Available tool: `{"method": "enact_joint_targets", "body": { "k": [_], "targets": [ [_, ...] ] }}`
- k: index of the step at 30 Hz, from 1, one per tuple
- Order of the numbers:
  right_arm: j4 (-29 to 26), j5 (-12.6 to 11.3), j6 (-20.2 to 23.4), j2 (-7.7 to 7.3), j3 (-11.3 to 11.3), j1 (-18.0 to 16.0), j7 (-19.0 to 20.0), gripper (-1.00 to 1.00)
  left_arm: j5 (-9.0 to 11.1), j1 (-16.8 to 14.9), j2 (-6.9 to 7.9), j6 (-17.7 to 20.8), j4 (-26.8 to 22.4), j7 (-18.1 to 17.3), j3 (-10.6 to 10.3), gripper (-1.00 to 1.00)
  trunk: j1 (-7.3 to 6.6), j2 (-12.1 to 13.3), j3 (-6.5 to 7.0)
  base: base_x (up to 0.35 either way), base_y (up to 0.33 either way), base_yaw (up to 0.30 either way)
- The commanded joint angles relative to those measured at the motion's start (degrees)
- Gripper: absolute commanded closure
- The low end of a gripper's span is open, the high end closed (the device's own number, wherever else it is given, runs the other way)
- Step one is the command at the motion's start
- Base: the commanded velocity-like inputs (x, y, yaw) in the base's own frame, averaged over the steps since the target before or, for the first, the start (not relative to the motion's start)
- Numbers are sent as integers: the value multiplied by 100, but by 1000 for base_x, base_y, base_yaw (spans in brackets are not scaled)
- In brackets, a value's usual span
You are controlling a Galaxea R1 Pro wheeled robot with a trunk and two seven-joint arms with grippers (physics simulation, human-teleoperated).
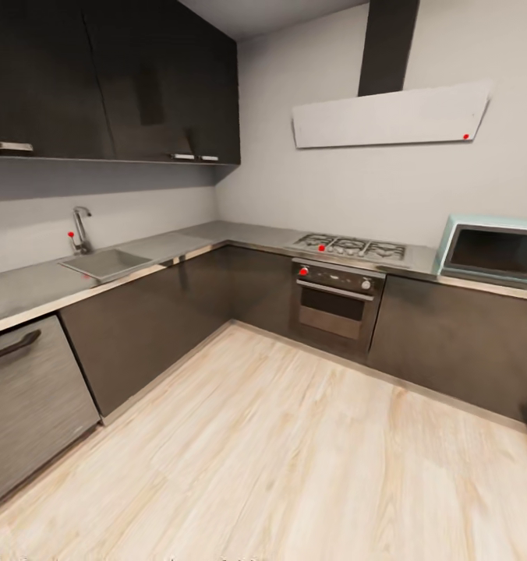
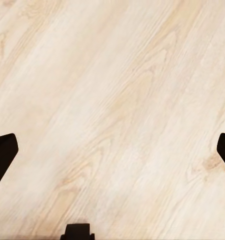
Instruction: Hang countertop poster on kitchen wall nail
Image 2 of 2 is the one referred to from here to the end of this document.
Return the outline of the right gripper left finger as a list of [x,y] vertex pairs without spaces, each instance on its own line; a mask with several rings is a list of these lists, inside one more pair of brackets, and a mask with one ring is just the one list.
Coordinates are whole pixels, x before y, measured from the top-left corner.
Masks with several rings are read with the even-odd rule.
[[0,136],[0,181],[19,151],[14,133]]

